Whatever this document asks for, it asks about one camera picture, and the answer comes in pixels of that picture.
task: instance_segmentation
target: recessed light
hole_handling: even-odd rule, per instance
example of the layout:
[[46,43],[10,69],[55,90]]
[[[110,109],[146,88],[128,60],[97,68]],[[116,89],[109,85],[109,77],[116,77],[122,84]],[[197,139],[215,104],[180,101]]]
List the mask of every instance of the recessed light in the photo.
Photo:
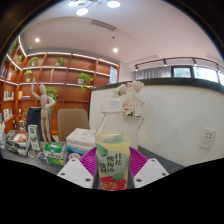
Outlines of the recessed light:
[[68,6],[75,6],[78,4],[78,1],[71,1]]
[[87,12],[88,12],[88,9],[87,9],[87,8],[82,8],[82,9],[79,9],[79,10],[76,12],[76,14],[77,14],[78,16],[84,16],[85,14],[87,14]]
[[118,1],[109,1],[107,3],[107,5],[110,7],[110,8],[117,8],[120,6],[120,2]]

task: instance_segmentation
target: ceiling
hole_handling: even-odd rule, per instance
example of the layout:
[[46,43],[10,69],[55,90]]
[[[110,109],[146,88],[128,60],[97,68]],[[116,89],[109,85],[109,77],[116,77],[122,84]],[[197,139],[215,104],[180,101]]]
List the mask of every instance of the ceiling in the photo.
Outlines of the ceiling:
[[[100,1],[101,6],[92,4],[82,17],[76,15],[81,6],[69,7],[70,0],[45,10],[20,34],[25,52],[82,53],[123,62],[129,68],[146,60],[170,57],[200,57],[223,65],[204,31],[172,5],[162,0],[118,0],[120,7],[113,9],[107,6],[107,0]],[[93,25],[93,19],[116,29]],[[39,43],[35,42],[36,37],[40,38]]]

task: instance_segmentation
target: sculpture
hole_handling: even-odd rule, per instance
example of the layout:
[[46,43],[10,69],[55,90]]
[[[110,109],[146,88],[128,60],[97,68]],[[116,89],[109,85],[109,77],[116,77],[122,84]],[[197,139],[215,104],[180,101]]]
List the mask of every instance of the sculpture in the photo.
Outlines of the sculpture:
[[31,93],[36,99],[40,100],[40,104],[41,104],[40,116],[41,116],[42,137],[43,137],[45,143],[47,142],[47,139],[48,139],[49,142],[51,142],[51,134],[50,134],[50,131],[49,131],[50,130],[50,126],[49,126],[50,122],[49,122],[48,114],[50,114],[49,108],[54,106],[55,101],[51,97],[47,96],[46,88],[43,84],[41,84],[40,87],[39,87],[42,95],[39,96],[36,93],[34,93],[34,82],[35,82],[35,78],[33,79],[32,84],[31,84]]

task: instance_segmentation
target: bottle cap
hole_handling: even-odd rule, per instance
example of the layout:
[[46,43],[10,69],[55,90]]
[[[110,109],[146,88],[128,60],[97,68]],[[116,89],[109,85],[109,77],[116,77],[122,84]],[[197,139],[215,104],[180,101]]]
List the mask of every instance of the bottle cap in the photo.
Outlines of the bottle cap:
[[119,98],[105,98],[101,106],[101,111],[103,113],[121,112],[121,100]]

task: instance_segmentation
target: plastic bottle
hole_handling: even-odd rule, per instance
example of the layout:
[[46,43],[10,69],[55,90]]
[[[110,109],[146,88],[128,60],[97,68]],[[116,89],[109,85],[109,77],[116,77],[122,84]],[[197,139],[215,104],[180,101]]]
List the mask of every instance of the plastic bottle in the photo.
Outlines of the plastic bottle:
[[104,118],[95,134],[101,186],[103,190],[124,190],[128,181],[130,137],[121,118],[120,99],[104,99],[101,111]]
[[0,149],[5,149],[5,123],[2,121],[2,114],[0,113]]

